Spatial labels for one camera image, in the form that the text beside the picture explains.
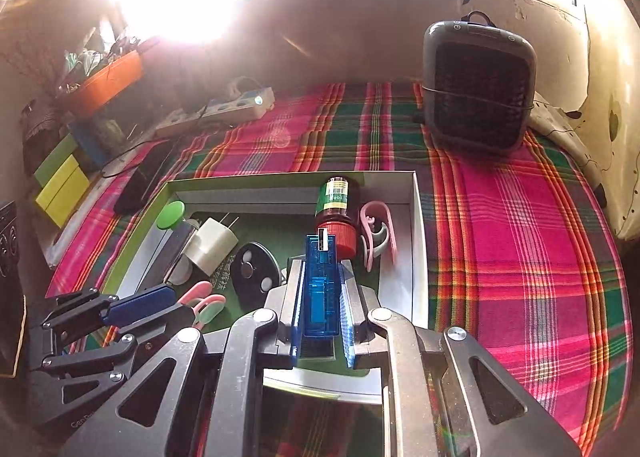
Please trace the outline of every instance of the green label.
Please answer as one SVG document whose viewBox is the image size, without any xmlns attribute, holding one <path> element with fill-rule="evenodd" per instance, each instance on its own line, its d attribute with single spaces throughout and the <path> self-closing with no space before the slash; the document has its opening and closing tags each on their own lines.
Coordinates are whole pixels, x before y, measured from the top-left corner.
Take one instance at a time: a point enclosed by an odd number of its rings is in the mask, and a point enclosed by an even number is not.
<svg viewBox="0 0 640 457">
<path fill-rule="evenodd" d="M 316 215 L 322 210 L 329 208 L 347 209 L 347 192 L 349 183 L 344 180 L 330 179 L 322 185 L 320 195 L 318 196 L 318 204 L 316 205 Z"/>
</svg>

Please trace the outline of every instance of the plastic bottle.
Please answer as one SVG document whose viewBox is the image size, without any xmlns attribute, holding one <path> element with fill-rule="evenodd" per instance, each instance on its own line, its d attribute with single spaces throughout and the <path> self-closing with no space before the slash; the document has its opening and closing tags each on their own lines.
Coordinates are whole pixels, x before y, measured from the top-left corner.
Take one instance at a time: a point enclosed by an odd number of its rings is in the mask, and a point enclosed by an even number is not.
<svg viewBox="0 0 640 457">
<path fill-rule="evenodd" d="M 336 176 L 320 188 L 316 205 L 316 225 L 335 235 L 338 260 L 356 256 L 360 215 L 360 185 L 353 179 Z"/>
</svg>

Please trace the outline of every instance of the black phone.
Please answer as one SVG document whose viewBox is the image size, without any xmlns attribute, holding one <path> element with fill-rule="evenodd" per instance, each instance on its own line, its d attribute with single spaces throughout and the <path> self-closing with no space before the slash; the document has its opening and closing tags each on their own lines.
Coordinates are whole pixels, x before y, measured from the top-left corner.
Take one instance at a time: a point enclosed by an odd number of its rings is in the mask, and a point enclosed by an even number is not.
<svg viewBox="0 0 640 457">
<path fill-rule="evenodd" d="M 122 190 L 120 197 L 113 206 L 118 215 L 131 215 L 142 210 L 158 181 L 167 171 L 169 156 L 175 147 L 175 141 L 168 140 L 154 145 L 145 159 L 133 169 L 133 175 Z"/>
</svg>

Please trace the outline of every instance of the black cable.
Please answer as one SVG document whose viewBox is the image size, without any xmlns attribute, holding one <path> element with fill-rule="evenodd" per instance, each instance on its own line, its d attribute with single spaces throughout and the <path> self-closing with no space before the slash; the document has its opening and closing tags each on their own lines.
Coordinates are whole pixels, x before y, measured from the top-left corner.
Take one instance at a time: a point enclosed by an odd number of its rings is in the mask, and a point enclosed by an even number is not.
<svg viewBox="0 0 640 457">
<path fill-rule="evenodd" d="M 160 166 L 162 166 L 166 160 L 169 159 L 169 157 L 174 153 L 175 150 L 175 146 L 180 142 L 180 139 L 185 135 L 185 134 L 189 134 L 191 132 L 193 132 L 194 129 L 196 129 L 196 127 L 198 126 L 198 123 L 201 119 L 201 117 L 204 116 L 204 113 L 207 111 L 207 105 L 204 105 L 204 107 L 202 108 L 202 110 L 200 111 L 200 114 L 198 115 L 198 118 L 195 120 L 195 122 L 193 123 L 193 126 L 188 129 L 185 130 L 184 132 L 181 132 L 178 137 L 176 138 L 173 146 L 171 147 L 171 150 L 169 150 L 169 152 L 167 153 L 167 155 L 164 157 L 164 160 L 162 160 L 162 163 L 160 164 Z M 154 140 L 146 140 L 144 142 L 140 142 L 137 145 L 134 145 L 131 148 L 127 148 L 127 150 L 125 150 L 124 152 L 121 152 L 120 154 L 118 154 L 117 156 L 115 156 L 114 158 L 111 158 L 110 161 L 108 161 L 107 163 L 103 164 L 101 167 L 101 171 L 110 163 L 112 163 L 114 160 L 117 160 L 117 158 L 120 158 L 121 156 L 123 156 L 124 154 L 126 154 L 127 152 L 130 152 L 131 150 L 134 150 L 135 148 L 138 148 L 140 145 L 144 145 L 147 143 L 154 143 L 154 142 L 158 142 L 158 139 L 154 139 Z M 112 177 L 117 177 L 120 176 L 121 174 L 125 174 L 126 172 L 128 172 L 129 170 L 133 170 L 134 168 L 137 168 L 140 166 L 141 163 L 138 164 L 134 164 L 132 166 L 127 166 L 125 169 L 121 170 L 120 172 L 116 172 L 116 174 L 109 174 L 108 176 L 105 176 L 105 174 L 102 174 L 102 179 L 111 179 Z"/>
<path fill-rule="evenodd" d="M 489 105 L 498 105 L 499 107 L 507 107 L 508 109 L 516 109 L 518 111 L 530 111 L 533 108 L 533 105 L 530 105 L 529 107 L 522 107 L 520 105 L 509 105 L 507 103 L 500 103 L 500 102 L 496 102 L 493 100 L 487 100 L 485 98 L 479 98 L 477 96 L 470 96 L 467 94 L 457 94 L 454 92 L 448 92 L 448 91 L 438 91 L 437 89 L 430 89 L 428 87 L 425 87 L 424 85 L 421 86 L 425 91 L 429 91 L 429 92 L 433 92 L 436 94 L 444 94 L 446 96 L 453 96 L 456 98 L 464 98 L 465 100 L 474 100 L 477 102 L 482 102 L 482 103 L 487 103 Z"/>
<path fill-rule="evenodd" d="M 124 170 L 120 170 L 119 172 L 116 172 L 115 174 L 109 174 L 108 176 L 105 176 L 104 174 L 101 176 L 102 179 L 111 179 L 111 177 L 117 177 L 120 176 L 121 174 L 124 174 L 126 172 L 128 172 L 129 170 L 133 170 L 134 168 L 137 168 L 141 165 L 142 163 L 138 163 L 138 164 L 134 164 L 132 166 L 127 166 Z"/>
</svg>

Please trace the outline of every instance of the orange container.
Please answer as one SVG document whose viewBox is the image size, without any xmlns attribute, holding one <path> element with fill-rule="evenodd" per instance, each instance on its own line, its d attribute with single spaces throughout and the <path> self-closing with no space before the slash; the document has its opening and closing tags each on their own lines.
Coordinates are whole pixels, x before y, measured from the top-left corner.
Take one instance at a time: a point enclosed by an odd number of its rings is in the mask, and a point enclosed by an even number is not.
<svg viewBox="0 0 640 457">
<path fill-rule="evenodd" d="M 142 62 L 137 51 L 131 51 L 84 81 L 78 89 L 56 98 L 58 106 L 88 118 L 111 98 L 142 78 Z"/>
</svg>

